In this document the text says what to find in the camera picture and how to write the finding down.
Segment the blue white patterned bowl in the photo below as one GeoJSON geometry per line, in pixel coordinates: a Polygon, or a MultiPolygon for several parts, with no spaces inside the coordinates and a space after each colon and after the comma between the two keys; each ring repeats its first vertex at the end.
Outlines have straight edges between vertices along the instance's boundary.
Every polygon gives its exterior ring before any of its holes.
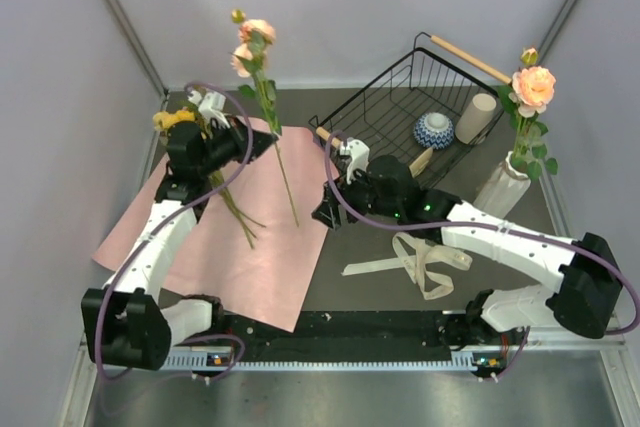
{"type": "Polygon", "coordinates": [[[413,137],[425,149],[442,150],[453,143],[454,124],[444,114],[427,112],[416,121],[413,137]]]}

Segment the yellow pink flower bunch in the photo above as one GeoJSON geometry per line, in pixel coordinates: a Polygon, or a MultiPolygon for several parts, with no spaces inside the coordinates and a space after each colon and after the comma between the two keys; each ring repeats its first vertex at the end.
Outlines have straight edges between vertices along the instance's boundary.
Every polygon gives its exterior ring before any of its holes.
{"type": "Polygon", "coordinates": [[[168,160],[155,200],[175,200],[186,205],[218,188],[228,211],[239,223],[250,246],[256,234],[253,219],[242,211],[224,185],[222,168],[231,162],[251,161],[274,142],[265,132],[250,129],[240,119],[224,113],[225,99],[217,93],[191,93],[175,112],[154,114],[168,160]]]}

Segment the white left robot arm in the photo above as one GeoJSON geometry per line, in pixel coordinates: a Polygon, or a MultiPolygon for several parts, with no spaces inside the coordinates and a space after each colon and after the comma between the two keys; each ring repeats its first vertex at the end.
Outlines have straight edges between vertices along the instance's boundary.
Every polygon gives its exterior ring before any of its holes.
{"type": "Polygon", "coordinates": [[[192,121],[170,127],[164,172],[143,230],[104,286],[88,289],[81,300],[95,364],[157,371],[172,347],[195,336],[209,344],[224,337],[227,321],[218,298],[189,295],[160,308],[160,290],[210,195],[219,191],[210,174],[230,162],[246,165],[276,141],[237,118],[211,133],[192,121]]]}

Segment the cream ribbon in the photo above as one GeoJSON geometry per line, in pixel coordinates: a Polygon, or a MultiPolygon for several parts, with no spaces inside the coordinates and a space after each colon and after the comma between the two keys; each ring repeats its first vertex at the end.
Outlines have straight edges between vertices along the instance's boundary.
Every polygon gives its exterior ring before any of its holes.
{"type": "Polygon", "coordinates": [[[454,291],[454,283],[449,275],[430,270],[430,265],[441,263],[466,272],[473,262],[470,255],[459,249],[437,245],[407,233],[395,234],[391,244],[394,257],[348,264],[341,275],[355,276],[403,269],[424,300],[432,301],[450,295],[454,291]]]}

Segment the aluminium front rail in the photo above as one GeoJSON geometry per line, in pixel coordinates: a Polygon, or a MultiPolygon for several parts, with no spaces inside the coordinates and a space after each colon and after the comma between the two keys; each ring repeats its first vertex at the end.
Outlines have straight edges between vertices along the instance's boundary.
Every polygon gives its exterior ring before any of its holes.
{"type": "Polygon", "coordinates": [[[442,311],[310,311],[287,332],[244,316],[215,313],[185,335],[156,309],[110,314],[100,336],[86,329],[92,360],[106,368],[189,371],[505,372],[525,348],[618,346],[612,337],[577,337],[553,328],[499,333],[479,318],[442,311]]]}

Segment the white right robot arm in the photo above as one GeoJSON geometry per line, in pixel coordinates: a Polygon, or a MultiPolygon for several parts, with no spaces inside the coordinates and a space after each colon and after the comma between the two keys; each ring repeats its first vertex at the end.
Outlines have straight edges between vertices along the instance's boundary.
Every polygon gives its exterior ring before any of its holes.
{"type": "Polygon", "coordinates": [[[559,325],[589,339],[607,333],[623,284],[605,239],[556,237],[508,224],[459,197],[423,188],[407,165],[384,155],[358,169],[352,180],[340,176],[324,185],[314,220],[326,227],[368,215],[392,219],[400,232],[478,254],[533,279],[516,290],[488,289],[467,306],[466,327],[487,343],[517,327],[559,325]]]}

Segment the wooden spatula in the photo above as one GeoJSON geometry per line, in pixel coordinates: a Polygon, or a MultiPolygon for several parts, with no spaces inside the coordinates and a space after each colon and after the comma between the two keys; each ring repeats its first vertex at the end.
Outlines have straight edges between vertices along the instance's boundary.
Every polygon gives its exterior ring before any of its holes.
{"type": "Polygon", "coordinates": [[[416,159],[409,165],[410,173],[413,178],[417,178],[427,167],[434,153],[434,149],[429,147],[425,149],[416,159]]]}

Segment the white ribbed vase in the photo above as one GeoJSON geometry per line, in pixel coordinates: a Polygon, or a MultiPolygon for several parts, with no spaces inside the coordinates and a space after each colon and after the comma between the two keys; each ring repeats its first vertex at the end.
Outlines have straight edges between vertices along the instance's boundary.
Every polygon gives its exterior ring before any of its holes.
{"type": "Polygon", "coordinates": [[[529,177],[511,165],[513,152],[492,171],[473,201],[473,206],[493,217],[504,219],[531,185],[529,177]]]}

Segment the beige cylindrical cup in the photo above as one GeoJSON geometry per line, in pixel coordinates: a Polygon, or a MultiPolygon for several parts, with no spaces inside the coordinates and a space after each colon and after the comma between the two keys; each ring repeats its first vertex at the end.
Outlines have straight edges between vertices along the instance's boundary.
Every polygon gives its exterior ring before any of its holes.
{"type": "Polygon", "coordinates": [[[456,138],[465,145],[478,145],[486,138],[486,127],[494,117],[496,99],[486,93],[472,97],[455,127],[456,138]]]}

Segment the aluminium corner post left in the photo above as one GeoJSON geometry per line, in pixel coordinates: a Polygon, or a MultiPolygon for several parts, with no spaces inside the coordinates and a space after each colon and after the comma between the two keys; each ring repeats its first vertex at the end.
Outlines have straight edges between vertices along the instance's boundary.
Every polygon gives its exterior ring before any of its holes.
{"type": "Polygon", "coordinates": [[[147,80],[153,89],[164,98],[168,93],[168,88],[161,79],[160,74],[153,65],[153,62],[147,53],[139,35],[137,34],[132,22],[129,19],[120,0],[103,0],[106,8],[115,21],[119,31],[123,35],[135,60],[141,67],[147,80]]]}

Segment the purple pink wrapping paper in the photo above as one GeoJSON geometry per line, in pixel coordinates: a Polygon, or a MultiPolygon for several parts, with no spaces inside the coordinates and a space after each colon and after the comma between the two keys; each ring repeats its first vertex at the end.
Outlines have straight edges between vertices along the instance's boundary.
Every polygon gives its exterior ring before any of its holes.
{"type": "Polygon", "coordinates": [[[218,297],[233,312],[292,331],[327,229],[311,214],[327,179],[324,154],[304,127],[286,126],[277,144],[246,166],[229,190],[255,220],[253,241],[213,196],[163,281],[177,294],[218,297]]]}

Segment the double pink rose stem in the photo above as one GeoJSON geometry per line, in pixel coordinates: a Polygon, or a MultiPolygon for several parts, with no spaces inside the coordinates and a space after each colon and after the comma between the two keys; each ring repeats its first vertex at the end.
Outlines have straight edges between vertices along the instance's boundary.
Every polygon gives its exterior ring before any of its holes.
{"type": "Polygon", "coordinates": [[[256,100],[270,132],[279,139],[282,124],[276,111],[277,88],[266,72],[268,51],[276,41],[276,30],[264,19],[249,19],[240,9],[231,11],[231,21],[237,27],[240,41],[231,54],[231,65],[240,78],[253,82],[252,87],[242,84],[239,91],[256,100]]]}

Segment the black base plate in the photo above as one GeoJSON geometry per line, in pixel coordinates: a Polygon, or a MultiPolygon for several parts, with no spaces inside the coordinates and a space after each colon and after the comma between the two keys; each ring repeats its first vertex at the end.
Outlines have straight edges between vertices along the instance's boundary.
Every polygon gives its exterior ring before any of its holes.
{"type": "Polygon", "coordinates": [[[304,311],[291,332],[229,314],[222,331],[240,337],[244,359],[257,362],[449,361],[466,347],[501,349],[524,336],[441,311],[304,311]]]}

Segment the single pink rose stem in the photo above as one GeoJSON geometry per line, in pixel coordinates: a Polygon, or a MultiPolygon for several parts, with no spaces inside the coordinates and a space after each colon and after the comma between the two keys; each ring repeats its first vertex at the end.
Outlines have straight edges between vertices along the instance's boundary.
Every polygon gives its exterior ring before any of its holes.
{"type": "Polygon", "coordinates": [[[515,131],[508,164],[531,181],[538,180],[544,171],[550,175],[558,172],[558,161],[549,156],[544,139],[549,129],[540,120],[554,98],[556,78],[539,65],[538,57],[536,48],[525,48],[520,55],[521,66],[511,75],[510,82],[496,88],[515,131]]]}

